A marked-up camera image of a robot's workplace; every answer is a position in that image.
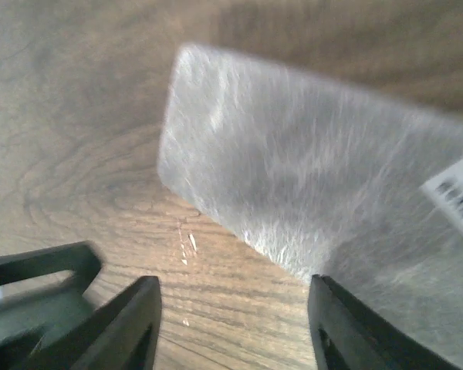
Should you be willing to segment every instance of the table surface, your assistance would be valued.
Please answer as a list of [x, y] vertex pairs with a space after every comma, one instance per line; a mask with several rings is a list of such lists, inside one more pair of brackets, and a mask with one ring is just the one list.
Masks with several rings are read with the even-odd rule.
[[463, 0], [0, 0], [0, 254], [92, 240], [100, 304], [159, 276], [155, 368], [315, 368], [308, 287], [157, 178], [192, 41], [463, 114]]

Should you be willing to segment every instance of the barcode label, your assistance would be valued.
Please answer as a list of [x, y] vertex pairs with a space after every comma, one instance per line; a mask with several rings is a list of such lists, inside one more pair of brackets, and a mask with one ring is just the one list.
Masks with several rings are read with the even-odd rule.
[[463, 233], [463, 159], [431, 178], [421, 189]]

